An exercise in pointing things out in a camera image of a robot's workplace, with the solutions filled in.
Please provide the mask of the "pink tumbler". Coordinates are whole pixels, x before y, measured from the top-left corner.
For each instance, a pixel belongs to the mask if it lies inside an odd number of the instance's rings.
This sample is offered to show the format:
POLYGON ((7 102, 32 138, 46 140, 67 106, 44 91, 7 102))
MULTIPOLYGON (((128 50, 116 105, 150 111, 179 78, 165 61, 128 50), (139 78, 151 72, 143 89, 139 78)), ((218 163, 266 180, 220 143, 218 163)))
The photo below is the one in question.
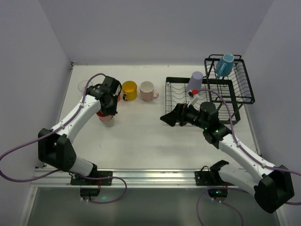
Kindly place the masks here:
POLYGON ((108 122, 113 118, 113 115, 104 114, 101 111, 97 112, 96 115, 98 119, 103 122, 108 122))

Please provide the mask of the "yellow mug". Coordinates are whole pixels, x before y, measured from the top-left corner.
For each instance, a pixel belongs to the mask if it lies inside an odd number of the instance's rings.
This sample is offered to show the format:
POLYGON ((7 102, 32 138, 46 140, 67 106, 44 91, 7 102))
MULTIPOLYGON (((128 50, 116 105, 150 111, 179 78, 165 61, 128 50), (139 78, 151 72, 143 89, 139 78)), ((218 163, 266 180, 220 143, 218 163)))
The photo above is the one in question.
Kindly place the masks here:
POLYGON ((126 81, 122 84, 124 101, 133 101, 137 98, 137 84, 133 81, 126 81))

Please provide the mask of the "pink mug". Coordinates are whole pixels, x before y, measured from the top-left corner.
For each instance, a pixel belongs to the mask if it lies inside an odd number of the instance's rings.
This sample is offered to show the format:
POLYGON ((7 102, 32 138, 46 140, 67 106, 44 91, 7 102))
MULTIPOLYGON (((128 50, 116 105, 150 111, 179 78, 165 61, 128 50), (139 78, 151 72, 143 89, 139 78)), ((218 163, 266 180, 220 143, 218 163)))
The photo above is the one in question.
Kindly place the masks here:
POLYGON ((154 85, 150 81, 144 81, 140 85, 141 98, 148 102, 159 97, 159 93, 154 89, 154 85))

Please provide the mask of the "clear glass cup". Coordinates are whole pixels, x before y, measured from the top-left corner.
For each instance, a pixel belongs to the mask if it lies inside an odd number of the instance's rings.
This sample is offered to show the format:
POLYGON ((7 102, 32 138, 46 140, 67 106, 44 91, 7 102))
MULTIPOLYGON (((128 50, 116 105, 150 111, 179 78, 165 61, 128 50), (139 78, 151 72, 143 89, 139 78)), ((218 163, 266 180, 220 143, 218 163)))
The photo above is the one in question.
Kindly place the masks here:
POLYGON ((81 81, 79 84, 78 84, 78 90, 79 90, 79 92, 83 95, 83 96, 85 96, 86 95, 86 93, 85 93, 85 87, 86 87, 86 85, 88 84, 88 88, 90 87, 90 86, 93 86, 93 82, 88 82, 88 80, 84 80, 84 81, 81 81))

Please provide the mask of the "blue mug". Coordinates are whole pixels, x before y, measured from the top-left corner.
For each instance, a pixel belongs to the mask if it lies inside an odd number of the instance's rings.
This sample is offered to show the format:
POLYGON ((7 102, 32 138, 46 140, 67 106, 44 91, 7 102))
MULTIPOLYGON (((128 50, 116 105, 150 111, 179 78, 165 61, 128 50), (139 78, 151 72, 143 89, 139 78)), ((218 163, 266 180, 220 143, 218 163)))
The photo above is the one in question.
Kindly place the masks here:
POLYGON ((226 53, 222 56, 215 68, 217 79, 229 76, 234 65, 234 59, 234 55, 230 53, 226 53))

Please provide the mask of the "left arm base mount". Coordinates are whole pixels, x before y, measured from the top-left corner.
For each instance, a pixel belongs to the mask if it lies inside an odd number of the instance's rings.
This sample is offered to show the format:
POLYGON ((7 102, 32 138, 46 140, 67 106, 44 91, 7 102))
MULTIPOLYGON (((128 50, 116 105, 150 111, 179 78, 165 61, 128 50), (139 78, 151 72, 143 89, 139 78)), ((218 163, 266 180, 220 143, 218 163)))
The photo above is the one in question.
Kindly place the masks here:
POLYGON ((80 186, 79 194, 81 198, 88 198, 88 200, 91 201, 92 198, 95 198, 100 194, 102 186, 112 185, 112 176, 112 171, 99 171, 94 169, 90 175, 87 176, 93 179, 87 179, 74 174, 72 175, 70 184, 72 186, 80 186))

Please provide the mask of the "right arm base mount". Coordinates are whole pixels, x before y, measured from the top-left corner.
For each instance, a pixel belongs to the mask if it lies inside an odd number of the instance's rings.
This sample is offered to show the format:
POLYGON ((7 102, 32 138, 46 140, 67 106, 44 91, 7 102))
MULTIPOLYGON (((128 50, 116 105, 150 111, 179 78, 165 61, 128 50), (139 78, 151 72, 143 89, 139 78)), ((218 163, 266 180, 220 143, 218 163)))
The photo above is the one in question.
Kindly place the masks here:
POLYGON ((228 183, 223 181, 219 175, 221 168, 228 164, 227 161, 220 160, 211 167, 203 166, 200 170, 194 172, 196 186, 210 187, 207 194, 216 201, 224 201, 228 197, 227 189, 211 188, 214 186, 228 186, 228 183))

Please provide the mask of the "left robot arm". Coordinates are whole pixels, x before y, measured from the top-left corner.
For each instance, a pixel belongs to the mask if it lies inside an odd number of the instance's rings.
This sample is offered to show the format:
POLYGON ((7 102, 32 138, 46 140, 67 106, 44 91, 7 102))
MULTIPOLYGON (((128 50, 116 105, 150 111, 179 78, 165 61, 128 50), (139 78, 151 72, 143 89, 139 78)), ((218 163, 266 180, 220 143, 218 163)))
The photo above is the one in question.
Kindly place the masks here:
POLYGON ((77 156, 72 143, 84 125, 97 112, 117 114, 121 83, 105 76, 102 83, 86 84, 81 100, 59 123, 38 133, 38 159, 58 170, 93 177, 97 166, 77 156))

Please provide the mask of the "cream tumbler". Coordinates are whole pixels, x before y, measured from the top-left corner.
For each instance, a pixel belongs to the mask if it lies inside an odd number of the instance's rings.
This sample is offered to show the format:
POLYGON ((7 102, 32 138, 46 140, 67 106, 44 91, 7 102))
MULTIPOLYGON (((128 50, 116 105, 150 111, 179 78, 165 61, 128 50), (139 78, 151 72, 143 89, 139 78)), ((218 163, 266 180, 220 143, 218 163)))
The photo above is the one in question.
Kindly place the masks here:
POLYGON ((102 122, 102 125, 103 125, 103 126, 105 126, 105 127, 107 127, 107 128, 111 128, 111 127, 113 127, 114 124, 115 124, 115 118, 113 117, 113 118, 111 118, 110 120, 108 120, 108 119, 101 120, 101 122, 102 122))

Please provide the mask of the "lilac tumbler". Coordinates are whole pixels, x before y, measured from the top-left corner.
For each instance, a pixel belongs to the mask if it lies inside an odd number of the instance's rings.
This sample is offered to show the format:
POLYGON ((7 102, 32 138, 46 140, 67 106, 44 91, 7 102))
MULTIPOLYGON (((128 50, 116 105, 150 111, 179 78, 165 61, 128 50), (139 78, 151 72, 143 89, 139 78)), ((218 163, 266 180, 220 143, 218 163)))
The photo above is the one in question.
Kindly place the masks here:
POLYGON ((186 91, 193 91, 193 90, 197 90, 200 91, 201 90, 201 86, 202 86, 202 81, 203 81, 203 73, 196 71, 192 73, 192 76, 188 82, 186 91))

